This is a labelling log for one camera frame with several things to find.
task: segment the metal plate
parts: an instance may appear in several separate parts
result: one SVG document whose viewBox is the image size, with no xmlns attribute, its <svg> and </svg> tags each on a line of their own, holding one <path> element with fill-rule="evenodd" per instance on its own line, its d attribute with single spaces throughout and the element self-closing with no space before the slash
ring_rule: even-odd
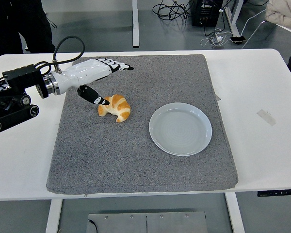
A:
<svg viewBox="0 0 291 233">
<path fill-rule="evenodd" d="M 146 213 L 88 215 L 97 226 L 98 233 L 146 233 Z M 94 224 L 88 222 L 86 233 L 96 233 Z"/>
<path fill-rule="evenodd" d="M 205 212 L 148 214 L 147 233 L 207 233 Z"/>
<path fill-rule="evenodd" d="M 207 233 L 205 212 L 89 214 L 99 233 Z M 86 233 L 96 233 L 87 223 Z"/>
</svg>

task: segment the gray mat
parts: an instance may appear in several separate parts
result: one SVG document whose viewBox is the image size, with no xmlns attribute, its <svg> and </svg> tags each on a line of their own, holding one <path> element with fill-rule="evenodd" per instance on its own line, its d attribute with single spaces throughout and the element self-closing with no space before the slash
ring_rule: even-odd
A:
<svg viewBox="0 0 291 233">
<path fill-rule="evenodd" d="M 122 94 L 129 118 L 98 116 L 93 105 L 67 91 L 47 189 L 61 194 L 203 191 L 238 182 L 232 153 L 203 55 L 110 57 L 130 64 L 90 86 L 102 97 Z M 212 138 L 202 152 L 179 157 L 159 149 L 148 125 L 161 106 L 184 102 L 209 118 Z"/>
</svg>

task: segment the desk leg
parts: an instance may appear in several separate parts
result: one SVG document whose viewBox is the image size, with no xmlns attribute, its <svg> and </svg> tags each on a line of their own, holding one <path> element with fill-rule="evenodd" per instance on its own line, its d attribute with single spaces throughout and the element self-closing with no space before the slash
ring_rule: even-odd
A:
<svg viewBox="0 0 291 233">
<path fill-rule="evenodd" d="M 132 0 L 132 46 L 139 47 L 139 19 L 137 0 Z"/>
<path fill-rule="evenodd" d="M 57 233 L 63 199 L 52 199 L 45 233 Z"/>
<path fill-rule="evenodd" d="M 234 192 L 225 193 L 226 203 L 234 233 L 245 233 L 243 220 L 239 210 L 236 194 Z"/>
<path fill-rule="evenodd" d="M 231 28 L 231 32 L 233 33 L 233 36 L 240 36 L 238 29 L 236 27 L 236 21 L 238 19 L 242 6 L 243 6 L 243 0 L 238 0 L 236 9 L 233 11 L 233 13 L 231 12 L 228 6 L 225 8 L 225 14 L 227 17 L 228 24 Z"/>
</svg>

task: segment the ceramic plate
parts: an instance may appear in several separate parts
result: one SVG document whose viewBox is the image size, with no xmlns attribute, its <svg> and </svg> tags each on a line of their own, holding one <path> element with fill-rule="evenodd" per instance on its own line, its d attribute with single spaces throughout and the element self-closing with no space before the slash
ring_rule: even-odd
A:
<svg viewBox="0 0 291 233">
<path fill-rule="evenodd" d="M 163 151 L 177 156 L 201 152 L 212 135 L 208 117 L 198 108 L 187 103 L 170 103 L 152 115 L 150 135 Z"/>
</svg>

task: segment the table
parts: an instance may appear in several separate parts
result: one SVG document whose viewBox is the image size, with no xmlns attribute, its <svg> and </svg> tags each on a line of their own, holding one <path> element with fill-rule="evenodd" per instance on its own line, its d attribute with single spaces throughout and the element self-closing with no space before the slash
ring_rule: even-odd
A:
<svg viewBox="0 0 291 233">
<path fill-rule="evenodd" d="M 239 176 L 234 188 L 215 191 L 225 192 L 227 199 L 233 200 L 229 205 L 231 212 L 236 198 L 234 192 L 291 189 L 291 73 L 279 52 L 272 49 L 135 51 L 85 53 L 84 56 L 174 54 L 206 57 L 214 91 L 221 99 L 218 104 Z M 61 53 L 57 59 L 75 56 L 75 53 Z M 4 71 L 51 60 L 52 54 L 4 55 L 0 57 L 0 77 Z M 70 65 L 60 67 L 63 70 Z M 54 200 L 49 219 L 55 223 L 50 222 L 51 228 L 59 218 L 61 199 L 85 196 L 46 190 L 65 95 L 51 95 L 43 100 L 35 87 L 28 88 L 27 93 L 32 103 L 39 106 L 40 113 L 0 133 L 0 200 Z M 168 194 L 182 193 L 109 193 L 87 197 Z"/>
</svg>

